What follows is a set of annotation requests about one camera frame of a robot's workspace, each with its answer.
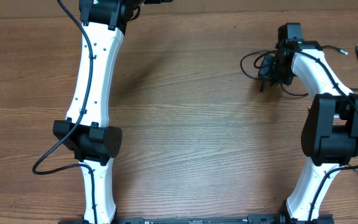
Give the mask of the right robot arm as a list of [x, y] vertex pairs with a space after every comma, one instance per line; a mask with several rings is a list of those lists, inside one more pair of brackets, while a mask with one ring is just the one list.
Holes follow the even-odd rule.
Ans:
[[301, 132], [306, 161], [300, 178], [269, 223], [333, 223], [319, 208], [335, 176], [358, 156], [358, 95], [334, 74], [323, 47], [304, 40], [299, 23], [280, 26], [275, 50], [261, 58], [263, 83], [290, 85], [298, 77], [313, 100]]

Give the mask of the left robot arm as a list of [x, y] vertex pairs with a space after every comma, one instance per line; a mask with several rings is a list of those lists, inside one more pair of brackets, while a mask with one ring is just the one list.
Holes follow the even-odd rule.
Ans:
[[82, 171], [86, 208], [80, 223], [113, 223], [116, 204], [112, 168], [122, 131], [109, 124], [109, 96], [114, 64], [127, 23], [137, 19], [143, 1], [80, 1], [78, 20], [82, 33], [76, 88], [63, 121], [53, 133], [73, 151]]

